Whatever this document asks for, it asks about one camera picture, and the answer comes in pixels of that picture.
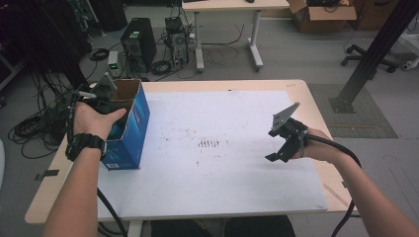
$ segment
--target black metal frame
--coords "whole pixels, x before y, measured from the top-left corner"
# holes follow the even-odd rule
[[[352,107],[355,98],[367,81],[374,76],[379,63],[397,42],[418,11],[418,0],[400,0],[398,2],[339,96],[329,99],[335,113],[355,112]]]

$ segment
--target white paper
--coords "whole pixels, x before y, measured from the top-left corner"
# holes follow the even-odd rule
[[[99,187],[121,217],[156,219],[327,209],[309,159],[270,162],[284,91],[147,93],[150,120],[139,170],[100,170]],[[111,215],[99,206],[99,217]]]

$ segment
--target desk leg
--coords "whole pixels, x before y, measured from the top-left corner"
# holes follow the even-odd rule
[[[256,71],[259,71],[259,69],[263,67],[262,58],[261,58],[261,55],[259,54],[258,47],[256,46],[256,37],[258,36],[260,18],[261,18],[261,10],[257,10],[255,12],[255,18],[253,20],[252,38],[248,39],[249,46],[253,55],[253,59],[255,60]]]
[[[200,36],[200,13],[195,12],[195,59],[197,60],[197,70],[198,72],[203,72],[205,69],[204,66],[204,56],[203,56],[203,47],[201,45],[201,36]]]
[[[129,223],[128,237],[140,237],[142,231],[142,220],[132,220]]]

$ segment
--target table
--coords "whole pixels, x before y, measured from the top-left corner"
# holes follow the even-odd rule
[[[253,24],[252,37],[248,40],[256,64],[256,71],[259,71],[263,67],[263,62],[256,46],[256,37],[261,11],[264,9],[285,9],[288,7],[289,3],[287,0],[255,0],[254,3],[248,3],[245,0],[207,0],[183,3],[182,8],[187,12],[194,12],[195,16],[197,70],[203,72],[205,69],[200,34],[201,21],[208,19],[208,22],[220,25],[225,25],[226,22],[231,24],[232,21],[239,24]]]
[[[292,102],[300,102],[301,105],[296,111],[299,120],[306,125],[316,127],[325,131],[328,135],[327,126],[316,107],[313,98],[306,84],[301,80],[249,80],[249,81],[192,81],[192,82],[150,82],[143,83],[145,93],[150,92],[208,92],[225,90],[243,91],[286,91]],[[66,160],[64,151],[66,140],[61,143],[49,170],[59,170],[57,176],[45,177],[42,181],[27,214],[28,223],[44,223],[47,215],[62,187],[67,175],[70,162]],[[317,174],[322,183],[325,193],[328,211],[346,210],[350,196],[342,185],[342,178],[335,168],[326,162],[314,162]],[[142,220],[131,222],[129,234],[140,231]]]

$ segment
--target floor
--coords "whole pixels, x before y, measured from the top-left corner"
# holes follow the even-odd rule
[[[168,9],[128,7],[127,18],[150,17],[154,34],[158,39],[163,29],[161,17],[170,14]],[[241,26],[203,27],[203,38],[207,42],[236,40]],[[93,47],[109,47],[119,42],[123,31],[107,33],[105,37],[92,35]],[[357,66],[349,62],[340,65],[345,56],[344,47],[356,43],[368,47],[376,32],[354,32],[346,26],[341,33],[302,34],[288,19],[264,19],[259,28],[257,45],[265,67],[259,72],[252,66],[250,51],[246,46],[251,27],[245,26],[243,37],[230,47],[205,47],[206,70],[197,74],[194,62],[190,66],[166,78],[146,76],[150,81],[178,80],[258,80],[258,79],[302,79],[306,83],[345,84]],[[163,46],[158,45],[156,59],[163,55]],[[398,45],[388,58],[403,64],[414,58],[409,49]],[[94,62],[87,56],[80,61],[85,75],[89,75]],[[97,80],[105,72],[105,63],[99,63],[91,80]],[[384,193],[417,225],[419,225],[419,69],[396,70],[390,74],[379,67],[374,80],[366,85],[382,113],[398,135],[393,139],[342,138],[334,139],[353,150],[360,158],[364,170]],[[7,137],[8,131],[19,121],[37,111],[37,90],[31,77],[24,71],[3,91],[7,106],[0,109],[0,138],[4,142],[6,169],[0,192],[0,236],[41,236],[42,226],[25,222],[25,214],[37,192],[40,181],[36,175],[43,173],[50,164],[53,154],[41,159],[25,159],[21,145]],[[32,141],[25,152],[45,154],[38,140]],[[297,236],[330,235],[342,213],[293,214],[290,219]],[[220,236],[214,226],[214,236]],[[351,218],[339,236],[368,236],[359,218]]]

